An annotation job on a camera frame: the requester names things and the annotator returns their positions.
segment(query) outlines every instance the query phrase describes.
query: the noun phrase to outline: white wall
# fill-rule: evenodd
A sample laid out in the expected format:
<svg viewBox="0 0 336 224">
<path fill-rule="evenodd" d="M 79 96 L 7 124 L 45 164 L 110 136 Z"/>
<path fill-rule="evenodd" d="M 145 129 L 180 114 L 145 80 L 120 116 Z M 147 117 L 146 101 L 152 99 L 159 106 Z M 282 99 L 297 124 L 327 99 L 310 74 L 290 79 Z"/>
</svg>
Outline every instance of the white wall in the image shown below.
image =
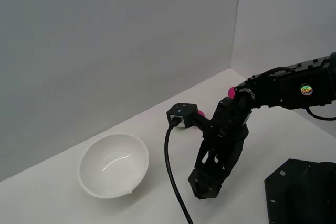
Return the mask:
<svg viewBox="0 0 336 224">
<path fill-rule="evenodd" d="M 239 0 L 231 67 L 244 77 L 336 51 L 336 0 Z M 313 108 L 336 116 L 336 105 Z M 334 122 L 298 113 L 336 136 Z"/>
<path fill-rule="evenodd" d="M 0 180 L 228 68 L 236 5 L 0 0 Z"/>
</svg>

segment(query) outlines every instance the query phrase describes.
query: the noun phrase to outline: white tabletop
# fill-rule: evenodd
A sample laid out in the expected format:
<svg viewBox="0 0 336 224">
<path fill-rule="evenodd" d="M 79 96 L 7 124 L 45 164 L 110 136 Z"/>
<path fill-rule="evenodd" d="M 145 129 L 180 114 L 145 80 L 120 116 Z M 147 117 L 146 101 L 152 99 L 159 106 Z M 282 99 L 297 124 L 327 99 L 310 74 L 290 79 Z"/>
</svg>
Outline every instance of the white tabletop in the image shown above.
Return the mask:
<svg viewBox="0 0 336 224">
<path fill-rule="evenodd" d="M 227 90 L 244 79 L 231 69 L 0 183 L 0 222 L 25 224 L 186 223 L 171 188 L 163 155 L 166 111 L 178 102 L 196 103 L 212 114 Z M 194 223 L 267 224 L 264 179 L 287 159 L 336 162 L 336 139 L 294 111 L 254 110 L 243 153 L 216 199 L 199 200 L 188 184 L 201 132 L 174 129 L 170 159 L 180 193 Z M 130 195 L 98 199 L 77 182 L 83 152 L 112 132 L 129 132 L 148 147 L 150 166 Z"/>
</svg>

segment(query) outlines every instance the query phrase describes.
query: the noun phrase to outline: white bowl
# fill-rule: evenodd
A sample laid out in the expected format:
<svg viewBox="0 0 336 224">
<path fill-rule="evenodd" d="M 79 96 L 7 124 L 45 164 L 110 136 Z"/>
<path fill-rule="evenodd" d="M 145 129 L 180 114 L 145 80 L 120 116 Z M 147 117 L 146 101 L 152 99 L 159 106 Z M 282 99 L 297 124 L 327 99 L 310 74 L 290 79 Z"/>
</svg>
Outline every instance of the white bowl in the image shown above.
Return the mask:
<svg viewBox="0 0 336 224">
<path fill-rule="evenodd" d="M 82 188 L 97 198 L 130 194 L 145 176 L 149 164 L 146 145 L 136 136 L 116 133 L 96 141 L 78 166 Z"/>
</svg>

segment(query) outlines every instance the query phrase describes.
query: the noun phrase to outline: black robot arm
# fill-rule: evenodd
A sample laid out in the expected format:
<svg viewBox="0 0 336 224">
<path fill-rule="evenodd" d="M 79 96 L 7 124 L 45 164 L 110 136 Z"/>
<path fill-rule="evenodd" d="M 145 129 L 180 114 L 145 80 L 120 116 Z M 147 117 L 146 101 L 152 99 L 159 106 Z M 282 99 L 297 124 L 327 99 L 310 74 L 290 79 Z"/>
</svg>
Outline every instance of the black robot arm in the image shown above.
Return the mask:
<svg viewBox="0 0 336 224">
<path fill-rule="evenodd" d="M 246 121 L 253 108 L 281 106 L 309 109 L 336 100 L 336 53 L 285 68 L 274 68 L 252 76 L 235 88 L 233 99 L 222 99 L 209 120 L 198 113 L 196 104 L 178 103 L 167 111 L 171 125 L 198 127 L 203 141 L 189 182 L 199 199 L 217 197 L 230 175 L 248 135 Z"/>
</svg>

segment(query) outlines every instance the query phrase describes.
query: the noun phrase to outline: sticker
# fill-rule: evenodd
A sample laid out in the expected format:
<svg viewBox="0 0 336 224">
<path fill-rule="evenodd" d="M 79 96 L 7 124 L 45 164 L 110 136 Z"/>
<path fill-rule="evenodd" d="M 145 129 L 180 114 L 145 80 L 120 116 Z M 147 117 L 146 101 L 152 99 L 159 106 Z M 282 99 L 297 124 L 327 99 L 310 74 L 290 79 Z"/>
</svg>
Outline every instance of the sticker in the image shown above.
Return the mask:
<svg viewBox="0 0 336 224">
<path fill-rule="evenodd" d="M 313 88 L 310 85 L 308 85 L 308 84 L 301 85 L 300 89 L 301 89 L 301 93 L 303 95 L 311 95 L 311 94 L 313 94 Z"/>
</svg>

